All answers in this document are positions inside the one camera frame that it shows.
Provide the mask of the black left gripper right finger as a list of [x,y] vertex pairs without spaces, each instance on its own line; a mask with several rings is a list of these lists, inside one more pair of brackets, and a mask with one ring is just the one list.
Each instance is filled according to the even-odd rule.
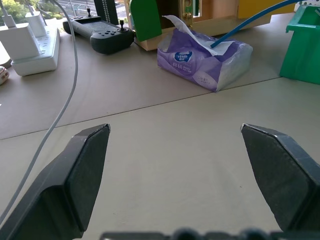
[[244,123],[256,183],[281,229],[273,239],[320,238],[320,165],[289,135]]

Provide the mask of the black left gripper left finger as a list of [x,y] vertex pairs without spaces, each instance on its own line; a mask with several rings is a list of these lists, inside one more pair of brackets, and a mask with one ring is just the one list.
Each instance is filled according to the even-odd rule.
[[82,238],[101,185],[109,135],[109,124],[74,135],[35,178],[0,229],[0,238]]

